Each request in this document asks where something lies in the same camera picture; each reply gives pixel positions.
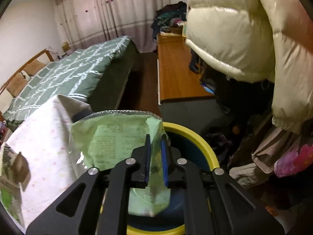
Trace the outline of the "green plastic snack bag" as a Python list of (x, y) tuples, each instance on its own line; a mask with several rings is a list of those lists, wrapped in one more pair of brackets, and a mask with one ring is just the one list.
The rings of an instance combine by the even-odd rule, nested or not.
[(129, 158), (133, 149), (145, 144), (150, 136), (151, 157), (145, 189), (130, 190), (128, 212), (154, 217), (170, 203), (170, 189), (165, 187), (161, 160), (162, 119), (150, 112), (109, 110), (89, 115), (71, 125), (68, 154), (76, 177), (88, 168), (113, 168)]

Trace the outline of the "wooden bed headboard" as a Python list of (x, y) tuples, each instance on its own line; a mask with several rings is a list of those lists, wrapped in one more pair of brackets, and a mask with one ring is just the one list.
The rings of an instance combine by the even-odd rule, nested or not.
[(29, 59), (25, 64), (23, 64), (18, 70), (16, 70), (13, 75), (2, 85), (1, 87), (1, 94), (3, 93), (3, 91), (7, 88), (8, 84), (14, 79), (14, 77), (19, 74), (20, 72), (22, 72), (24, 70), (24, 68), (31, 63), (32, 61), (34, 61), (35, 59), (39, 58), (40, 56), (42, 56), (43, 54), (45, 54), (49, 61), (55, 61), (50, 53), (49, 50), (44, 49), (41, 52), (39, 52), (38, 54), (36, 54), (35, 56), (33, 56), (31, 59)]

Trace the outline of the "pinkish window curtain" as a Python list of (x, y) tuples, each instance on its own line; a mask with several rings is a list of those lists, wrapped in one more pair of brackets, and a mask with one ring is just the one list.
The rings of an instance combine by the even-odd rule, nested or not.
[(187, 0), (52, 0), (61, 42), (76, 49), (130, 36), (140, 52), (156, 49), (157, 11)]

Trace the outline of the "wooden low cabinet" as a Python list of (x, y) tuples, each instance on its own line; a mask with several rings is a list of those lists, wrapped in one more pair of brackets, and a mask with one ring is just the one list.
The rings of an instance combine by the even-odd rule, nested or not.
[(198, 80), (198, 75), (189, 69), (191, 50), (185, 38), (157, 36), (157, 72), (159, 104), (213, 99)]

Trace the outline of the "green checked bed quilt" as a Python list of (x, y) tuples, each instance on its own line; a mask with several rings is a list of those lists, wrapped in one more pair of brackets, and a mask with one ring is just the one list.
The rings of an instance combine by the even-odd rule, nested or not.
[(137, 54), (132, 38), (122, 36), (50, 62), (28, 80), (3, 117), (9, 126), (18, 126), (56, 94), (85, 102), (94, 111), (115, 109)]

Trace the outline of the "cream puffer jacket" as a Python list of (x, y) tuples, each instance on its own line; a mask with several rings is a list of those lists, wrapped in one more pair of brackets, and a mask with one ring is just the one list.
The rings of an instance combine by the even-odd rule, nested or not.
[(237, 81), (274, 83), (272, 122), (312, 120), (312, 21), (299, 0), (188, 0), (187, 45)]

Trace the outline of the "floral paper carton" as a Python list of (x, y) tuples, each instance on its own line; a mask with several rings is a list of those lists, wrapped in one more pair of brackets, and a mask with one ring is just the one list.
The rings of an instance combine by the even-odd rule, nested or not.
[(19, 152), (3, 143), (1, 145), (1, 203), (4, 209), (24, 226), (22, 216), (21, 191), (25, 190), (30, 179), (29, 165)]

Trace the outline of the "right brown pillow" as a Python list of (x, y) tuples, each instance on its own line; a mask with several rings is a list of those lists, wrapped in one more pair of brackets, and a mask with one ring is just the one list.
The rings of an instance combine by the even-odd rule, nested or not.
[(37, 59), (28, 63), (23, 69), (29, 76), (35, 76), (47, 64), (38, 61)]

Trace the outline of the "left brown pillow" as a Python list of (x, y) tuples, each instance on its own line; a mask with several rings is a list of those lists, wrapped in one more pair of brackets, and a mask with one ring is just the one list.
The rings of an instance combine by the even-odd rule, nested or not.
[(16, 76), (14, 76), (14, 78), (8, 83), (6, 89), (13, 97), (17, 97), (27, 83), (28, 81), (25, 76), (21, 73), (17, 73)]

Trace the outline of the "pink floral fabric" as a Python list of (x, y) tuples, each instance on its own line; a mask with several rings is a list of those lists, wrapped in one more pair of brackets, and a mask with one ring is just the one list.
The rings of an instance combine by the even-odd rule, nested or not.
[(312, 137), (299, 136), (274, 164), (277, 177), (295, 175), (312, 164)]

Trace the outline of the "pile of dark clothes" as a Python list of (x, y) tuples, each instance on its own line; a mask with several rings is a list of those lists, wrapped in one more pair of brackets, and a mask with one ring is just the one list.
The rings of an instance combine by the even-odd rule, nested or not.
[(158, 33), (170, 27), (179, 27), (178, 23), (186, 21), (187, 4), (180, 1), (169, 4), (156, 12), (156, 17), (151, 24), (152, 37), (157, 39)]

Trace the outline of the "yellow rimmed trash bin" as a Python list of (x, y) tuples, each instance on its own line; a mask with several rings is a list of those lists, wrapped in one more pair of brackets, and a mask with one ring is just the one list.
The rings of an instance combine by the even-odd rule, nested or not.
[[(191, 129), (188, 129), (187, 127), (169, 123), (169, 122), (163, 122), (163, 127), (167, 134), (174, 133), (177, 136), (182, 136), (184, 139), (187, 139), (189, 142), (192, 142), (194, 146), (196, 146), (196, 149), (202, 152), (207, 166), (210, 168), (210, 170), (214, 170), (215, 168), (219, 168), (219, 162), (218, 159), (212, 150), (212, 148), (209, 146), (209, 144), (196, 132), (192, 131)], [(185, 225), (181, 225), (179, 227), (176, 227), (174, 229), (169, 229), (165, 231), (146, 231), (137, 229), (135, 227), (132, 227), (131, 225), (127, 226), (127, 233), (131, 235), (142, 235), (142, 234), (185, 234)]]

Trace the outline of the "white floral tablecloth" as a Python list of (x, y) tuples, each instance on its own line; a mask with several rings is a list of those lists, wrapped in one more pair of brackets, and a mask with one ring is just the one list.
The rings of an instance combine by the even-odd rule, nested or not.
[(21, 213), (28, 226), (76, 180), (68, 157), (72, 117), (90, 105), (55, 95), (10, 136), (8, 146), (27, 160), (30, 180), (21, 191)]

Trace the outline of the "brown pillow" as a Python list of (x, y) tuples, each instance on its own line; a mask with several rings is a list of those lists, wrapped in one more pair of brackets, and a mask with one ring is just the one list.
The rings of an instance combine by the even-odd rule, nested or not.
[(17, 97), (27, 83), (28, 81), (25, 76), (21, 73), (17, 73), (16, 76), (14, 76), (14, 78), (8, 83), (6, 89), (13, 97)]
[(37, 59), (28, 63), (23, 69), (29, 76), (35, 76), (47, 64), (38, 61)]

